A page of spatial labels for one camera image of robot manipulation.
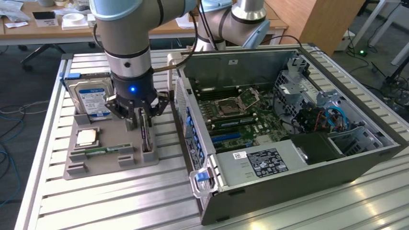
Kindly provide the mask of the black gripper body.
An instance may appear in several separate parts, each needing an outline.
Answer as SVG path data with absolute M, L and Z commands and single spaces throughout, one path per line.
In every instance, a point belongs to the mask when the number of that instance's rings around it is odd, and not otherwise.
M 133 106 L 151 112 L 150 104 L 157 97 L 153 86 L 153 69 L 149 69 L 137 77 L 125 78 L 115 73 L 110 73 L 115 94 L 126 101 L 133 101 Z

